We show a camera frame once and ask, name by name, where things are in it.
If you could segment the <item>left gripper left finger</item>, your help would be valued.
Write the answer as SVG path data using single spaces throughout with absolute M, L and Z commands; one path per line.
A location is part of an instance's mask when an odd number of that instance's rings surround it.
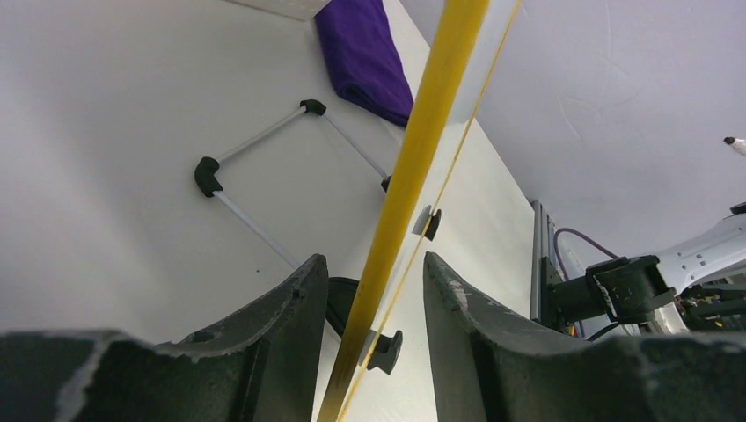
M 308 421 L 325 325 L 325 257 L 177 343 L 122 331 L 1 336 L 4 421 Z

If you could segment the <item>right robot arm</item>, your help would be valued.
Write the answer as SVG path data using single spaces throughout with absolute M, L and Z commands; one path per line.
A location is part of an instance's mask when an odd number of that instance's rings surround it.
M 607 260 L 570 278 L 559 248 L 561 229 L 536 208 L 531 318 L 570 334 L 579 322 L 605 316 L 597 334 L 635 325 L 644 332 L 718 331 L 745 328 L 745 205 L 705 233 L 664 251 L 637 257 L 614 254 L 585 234 Z

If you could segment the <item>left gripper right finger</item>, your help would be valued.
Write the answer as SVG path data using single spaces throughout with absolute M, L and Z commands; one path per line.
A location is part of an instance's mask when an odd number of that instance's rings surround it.
M 741 333 L 588 342 L 515 313 L 438 254 L 423 262 L 441 421 L 742 421 Z

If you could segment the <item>yellow framed whiteboard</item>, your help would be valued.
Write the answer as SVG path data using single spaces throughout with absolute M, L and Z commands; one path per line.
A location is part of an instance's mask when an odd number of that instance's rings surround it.
M 431 401 L 420 301 L 400 291 L 429 252 L 412 233 L 427 205 L 446 218 L 435 245 L 472 270 L 486 218 L 444 199 L 485 196 L 500 167 L 489 142 L 452 177 L 513 2 L 449 1 L 432 44 L 397 1 L 383 1 L 413 94 L 406 127 L 340 98 L 315 24 L 238 1 L 4 1 L 1 4 L 1 336 L 122 331 L 177 343 L 279 286 L 288 269 L 193 171 L 272 116 L 314 98 L 344 114 L 391 175 L 344 194 L 331 230 L 302 264 L 325 257 L 328 291 L 312 420 L 334 421 L 371 354 L 368 331 L 394 305 L 413 308 L 386 395 Z

